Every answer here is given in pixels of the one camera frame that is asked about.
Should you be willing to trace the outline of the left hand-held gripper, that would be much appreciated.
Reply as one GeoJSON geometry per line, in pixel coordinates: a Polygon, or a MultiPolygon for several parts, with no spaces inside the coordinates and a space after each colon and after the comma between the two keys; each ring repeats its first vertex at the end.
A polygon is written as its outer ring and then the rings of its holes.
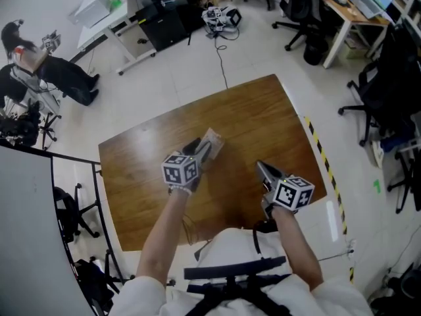
{"type": "Polygon", "coordinates": [[[210,141],[194,139],[182,148],[182,153],[174,151],[161,164],[162,177],[168,191],[183,190],[195,192],[201,180],[203,164],[212,150],[210,141]]]}

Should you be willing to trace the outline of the printed table card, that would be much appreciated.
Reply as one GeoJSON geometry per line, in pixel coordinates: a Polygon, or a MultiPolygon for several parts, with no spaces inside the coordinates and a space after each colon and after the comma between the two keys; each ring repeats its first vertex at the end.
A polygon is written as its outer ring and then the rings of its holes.
{"type": "Polygon", "coordinates": [[[219,152],[224,146],[224,139],[220,134],[217,134],[212,128],[208,128],[201,140],[201,146],[210,143],[210,152],[208,158],[215,160],[219,152]]]}

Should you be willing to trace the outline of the person's right forearm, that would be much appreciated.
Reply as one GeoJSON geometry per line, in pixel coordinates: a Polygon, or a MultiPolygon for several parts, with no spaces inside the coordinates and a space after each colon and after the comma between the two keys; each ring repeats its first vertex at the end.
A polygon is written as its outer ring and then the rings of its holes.
{"type": "Polygon", "coordinates": [[[310,291],[313,291],[324,281],[322,269],[295,215],[283,207],[275,206],[272,218],[276,222],[280,241],[293,273],[306,282],[310,291]]]}

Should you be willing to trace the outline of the person's left forearm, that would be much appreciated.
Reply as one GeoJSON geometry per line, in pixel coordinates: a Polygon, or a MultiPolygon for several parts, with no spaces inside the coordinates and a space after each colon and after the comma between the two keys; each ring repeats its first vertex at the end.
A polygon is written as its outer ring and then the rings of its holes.
{"type": "Polygon", "coordinates": [[[141,251],[136,275],[151,277],[166,286],[172,265],[189,194],[174,190],[151,229],[141,251]]]}

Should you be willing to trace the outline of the person's dark trouser leg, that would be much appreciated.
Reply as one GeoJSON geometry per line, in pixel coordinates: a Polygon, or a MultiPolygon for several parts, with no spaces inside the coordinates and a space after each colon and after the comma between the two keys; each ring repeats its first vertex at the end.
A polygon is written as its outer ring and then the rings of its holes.
{"type": "Polygon", "coordinates": [[[253,231],[268,234],[271,232],[277,232],[278,227],[276,225],[275,220],[270,219],[268,221],[258,221],[257,223],[255,223],[255,225],[253,226],[253,231]]]}

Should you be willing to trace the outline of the yellow and black hazard tape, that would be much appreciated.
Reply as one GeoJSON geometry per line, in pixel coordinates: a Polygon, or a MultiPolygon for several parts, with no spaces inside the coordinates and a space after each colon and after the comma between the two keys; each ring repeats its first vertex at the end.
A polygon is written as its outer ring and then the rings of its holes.
{"type": "Polygon", "coordinates": [[[322,144],[320,143],[320,139],[318,137],[318,134],[315,131],[314,126],[312,125],[312,122],[310,121],[310,118],[304,116],[304,120],[305,120],[305,122],[306,122],[306,124],[307,124],[307,126],[310,130],[310,133],[313,137],[313,140],[314,140],[314,142],[317,146],[319,154],[322,158],[323,165],[325,166],[326,171],[328,173],[328,178],[329,178],[330,183],[331,183],[331,185],[334,189],[334,193],[335,193],[335,196],[336,196],[336,202],[337,202],[337,205],[338,205],[338,208],[339,208],[339,216],[340,216],[341,224],[342,224],[342,235],[347,236],[348,228],[347,228],[347,223],[346,223],[346,220],[345,220],[345,210],[344,210],[344,207],[343,207],[343,202],[342,202],[341,194],[339,192],[339,188],[337,186],[337,182],[336,182],[335,177],[334,177],[333,172],[332,172],[332,168],[329,164],[328,158],[326,157],[326,153],[324,151],[324,148],[322,147],[322,144]]]}

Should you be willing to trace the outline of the person's white shirt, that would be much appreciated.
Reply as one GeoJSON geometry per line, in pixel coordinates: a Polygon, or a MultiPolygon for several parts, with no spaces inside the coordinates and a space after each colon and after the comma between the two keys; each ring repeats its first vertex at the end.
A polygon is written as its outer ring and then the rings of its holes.
{"type": "MultiPolygon", "coordinates": [[[[257,260],[251,230],[228,228],[220,232],[202,251],[198,267],[240,264],[257,260]]],[[[271,270],[286,275],[280,283],[263,290],[292,316],[373,316],[363,295],[345,278],[331,278],[314,290],[292,273],[289,263],[271,270]]],[[[109,316],[186,316],[200,301],[200,295],[172,291],[148,276],[126,283],[115,298],[109,316]]],[[[206,316],[266,316],[245,300],[223,302],[206,316]]]]}

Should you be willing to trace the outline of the black cabinet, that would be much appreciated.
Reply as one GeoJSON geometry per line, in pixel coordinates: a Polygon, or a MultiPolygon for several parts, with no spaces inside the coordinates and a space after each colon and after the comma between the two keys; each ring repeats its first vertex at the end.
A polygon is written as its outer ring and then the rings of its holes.
{"type": "Polygon", "coordinates": [[[176,7],[146,6],[136,12],[137,23],[157,52],[186,39],[188,33],[176,7]]]}

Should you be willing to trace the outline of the white and black floor device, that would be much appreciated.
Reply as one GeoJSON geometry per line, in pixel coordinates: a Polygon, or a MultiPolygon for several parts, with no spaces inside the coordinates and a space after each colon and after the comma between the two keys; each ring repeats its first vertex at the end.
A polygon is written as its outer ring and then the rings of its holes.
{"type": "Polygon", "coordinates": [[[236,32],[242,15],[232,6],[209,7],[202,12],[201,18],[211,33],[236,32]]]}

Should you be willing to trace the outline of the black trash bin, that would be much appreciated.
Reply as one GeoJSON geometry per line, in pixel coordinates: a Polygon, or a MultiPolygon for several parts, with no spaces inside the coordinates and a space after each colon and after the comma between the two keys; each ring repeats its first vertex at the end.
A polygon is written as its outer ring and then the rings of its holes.
{"type": "Polygon", "coordinates": [[[325,37],[317,35],[307,36],[303,58],[309,65],[316,66],[320,64],[327,50],[328,42],[325,37]]]}

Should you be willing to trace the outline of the white standing desk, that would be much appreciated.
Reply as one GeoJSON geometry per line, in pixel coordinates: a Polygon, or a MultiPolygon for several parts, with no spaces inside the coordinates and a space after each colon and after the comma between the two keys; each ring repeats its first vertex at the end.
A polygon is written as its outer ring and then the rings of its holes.
{"type": "Polygon", "coordinates": [[[130,20],[131,15],[136,15],[137,0],[122,0],[121,6],[117,7],[110,15],[100,20],[91,28],[82,28],[78,41],[78,50],[83,52],[98,36],[106,36],[107,39],[121,52],[128,61],[116,70],[122,76],[127,70],[137,65],[141,61],[155,57],[157,50],[148,39],[145,43],[138,43],[141,38],[135,40],[134,44],[129,44],[124,40],[123,34],[133,28],[141,30],[138,21],[130,20]]]}

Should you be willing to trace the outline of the white box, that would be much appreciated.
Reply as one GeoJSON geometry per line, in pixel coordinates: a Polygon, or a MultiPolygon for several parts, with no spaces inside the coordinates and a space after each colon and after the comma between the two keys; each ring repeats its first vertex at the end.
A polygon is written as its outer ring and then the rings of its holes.
{"type": "Polygon", "coordinates": [[[86,28],[91,28],[110,15],[110,13],[110,0],[83,0],[68,15],[68,20],[73,24],[80,24],[86,28]]]}

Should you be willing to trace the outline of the wooden desk with white legs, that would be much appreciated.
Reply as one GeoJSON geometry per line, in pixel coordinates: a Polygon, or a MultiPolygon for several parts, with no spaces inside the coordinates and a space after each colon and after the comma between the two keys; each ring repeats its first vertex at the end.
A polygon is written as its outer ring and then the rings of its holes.
{"type": "Polygon", "coordinates": [[[338,35],[336,36],[332,47],[326,57],[326,60],[323,63],[324,68],[329,68],[333,63],[334,59],[337,57],[337,54],[340,52],[342,45],[345,43],[347,36],[352,28],[358,28],[359,26],[379,26],[382,28],[379,36],[375,42],[370,46],[370,49],[366,53],[367,57],[372,56],[372,54],[380,46],[382,40],[385,38],[386,30],[391,19],[386,16],[386,11],[384,11],[380,16],[376,16],[371,19],[367,19],[364,15],[350,2],[349,0],[322,0],[325,5],[329,6],[333,11],[336,12],[342,19],[343,24],[340,28],[338,35]]]}

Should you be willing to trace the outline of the whiteboard on black stand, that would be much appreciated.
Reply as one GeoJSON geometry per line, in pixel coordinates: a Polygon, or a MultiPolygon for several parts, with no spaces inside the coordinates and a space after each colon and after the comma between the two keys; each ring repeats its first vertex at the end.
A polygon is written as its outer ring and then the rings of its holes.
{"type": "Polygon", "coordinates": [[[0,316],[95,316],[80,288],[53,197],[55,158],[101,164],[0,142],[0,316]]]}

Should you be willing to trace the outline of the white shelving unit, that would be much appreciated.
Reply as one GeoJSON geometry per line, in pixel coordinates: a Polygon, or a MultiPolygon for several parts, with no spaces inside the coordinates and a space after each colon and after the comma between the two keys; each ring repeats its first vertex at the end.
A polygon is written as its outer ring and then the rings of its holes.
{"type": "Polygon", "coordinates": [[[421,0],[393,0],[387,8],[394,23],[403,23],[421,49],[421,0]]]}

